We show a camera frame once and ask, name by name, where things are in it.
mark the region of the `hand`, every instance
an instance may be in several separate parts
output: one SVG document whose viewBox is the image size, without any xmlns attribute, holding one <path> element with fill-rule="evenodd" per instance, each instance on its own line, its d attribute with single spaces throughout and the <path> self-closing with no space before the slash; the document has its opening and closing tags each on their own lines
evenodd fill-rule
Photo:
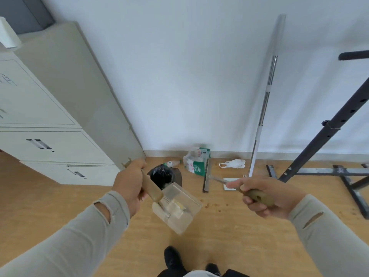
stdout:
<svg viewBox="0 0 369 277">
<path fill-rule="evenodd" d="M 273 207 L 267 207 L 262 203 L 254 202 L 250 197 L 245 195 L 242 198 L 242 201 L 248 205 L 249 209 L 262 218 L 271 215 L 281 219 L 288 219 L 288 215 L 293 208 L 307 195 L 304 191 L 290 184 L 269 177 L 240 178 L 227 183 L 227 187 L 240 187 L 242 191 L 259 189 L 271 195 L 274 199 Z"/>
<path fill-rule="evenodd" d="M 136 159 L 123 171 L 117 174 L 112 191 L 116 191 L 123 196 L 127 202 L 131 217 L 140 209 L 140 203 L 147 194 L 142 190 L 142 171 L 146 162 L 143 159 Z"/>
</svg>

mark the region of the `black bar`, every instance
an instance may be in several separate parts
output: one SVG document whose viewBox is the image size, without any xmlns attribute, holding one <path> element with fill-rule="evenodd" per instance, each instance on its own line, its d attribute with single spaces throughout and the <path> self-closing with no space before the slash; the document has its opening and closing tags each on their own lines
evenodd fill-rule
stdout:
<svg viewBox="0 0 369 277">
<path fill-rule="evenodd" d="M 369 176 L 366 176 L 365 178 L 362 178 L 361 180 L 358 180 L 357 182 L 353 183 L 351 185 L 351 188 L 359 190 L 365 188 L 366 186 L 369 186 Z"/>
<path fill-rule="evenodd" d="M 342 165 L 333 165 L 334 168 L 343 168 Z M 345 187 L 351 194 L 353 200 L 359 207 L 360 213 L 365 219 L 369 219 L 369 206 L 364 198 L 362 198 L 360 192 L 354 190 L 351 186 L 351 179 L 347 176 L 340 176 L 341 180 L 344 182 Z"/>
<path fill-rule="evenodd" d="M 324 127 L 314 137 L 306 148 L 293 161 L 290 167 L 279 178 L 282 182 L 287 182 L 310 158 L 317 153 L 341 127 L 367 102 L 369 99 L 369 78 L 351 96 L 345 105 L 335 114 L 335 116 L 324 123 Z"/>
<path fill-rule="evenodd" d="M 338 56 L 338 60 L 353 60 L 369 58 L 369 51 L 344 52 Z"/>
<path fill-rule="evenodd" d="M 300 176 L 369 176 L 369 168 L 301 168 Z"/>
<path fill-rule="evenodd" d="M 267 165 L 266 169 L 268 170 L 269 177 L 278 179 L 273 165 Z"/>
</svg>

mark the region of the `baseboard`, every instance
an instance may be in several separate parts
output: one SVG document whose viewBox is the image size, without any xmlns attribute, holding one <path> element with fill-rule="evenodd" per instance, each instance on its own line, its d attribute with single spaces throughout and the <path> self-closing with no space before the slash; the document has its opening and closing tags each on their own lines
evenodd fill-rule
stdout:
<svg viewBox="0 0 369 277">
<path fill-rule="evenodd" d="M 147 157 L 183 157 L 187 151 L 157 151 L 144 150 Z M 258 159 L 271 160 L 294 160 L 299 153 L 265 153 L 259 152 Z M 243 158 L 250 159 L 251 152 L 232 152 L 232 151 L 211 151 L 213 158 Z M 316 154 L 311 160 L 325 161 L 351 161 L 359 163 L 368 163 L 369 155 L 367 154 Z"/>
</svg>

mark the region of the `wooden handle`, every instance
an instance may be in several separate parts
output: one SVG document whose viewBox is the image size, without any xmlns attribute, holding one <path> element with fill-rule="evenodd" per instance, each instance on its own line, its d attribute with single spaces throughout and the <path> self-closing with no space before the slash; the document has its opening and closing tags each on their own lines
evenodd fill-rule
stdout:
<svg viewBox="0 0 369 277">
<path fill-rule="evenodd" d="M 261 191 L 259 189 L 251 189 L 245 192 L 242 191 L 240 188 L 236 188 L 236 190 L 250 197 L 252 200 L 256 202 L 263 203 L 268 207 L 274 206 L 274 199 L 270 195 L 266 194 L 264 191 Z"/>
<path fill-rule="evenodd" d="M 158 203 L 164 196 L 161 189 L 142 171 L 142 189 L 151 197 L 152 201 Z"/>
</svg>

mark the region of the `cabinet drawer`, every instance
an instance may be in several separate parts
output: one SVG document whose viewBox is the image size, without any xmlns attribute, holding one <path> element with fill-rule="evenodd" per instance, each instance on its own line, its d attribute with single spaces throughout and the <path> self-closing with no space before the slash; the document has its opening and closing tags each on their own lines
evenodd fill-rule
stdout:
<svg viewBox="0 0 369 277">
<path fill-rule="evenodd" d="M 21 163 L 63 185 L 112 186 L 120 171 L 115 165 L 71 165 L 34 161 Z"/>
<path fill-rule="evenodd" d="M 23 161 L 113 164 L 80 131 L 0 131 L 0 149 Z"/>
<path fill-rule="evenodd" d="M 75 127 L 76 122 L 22 65 L 12 59 L 0 60 L 0 126 Z"/>
</svg>

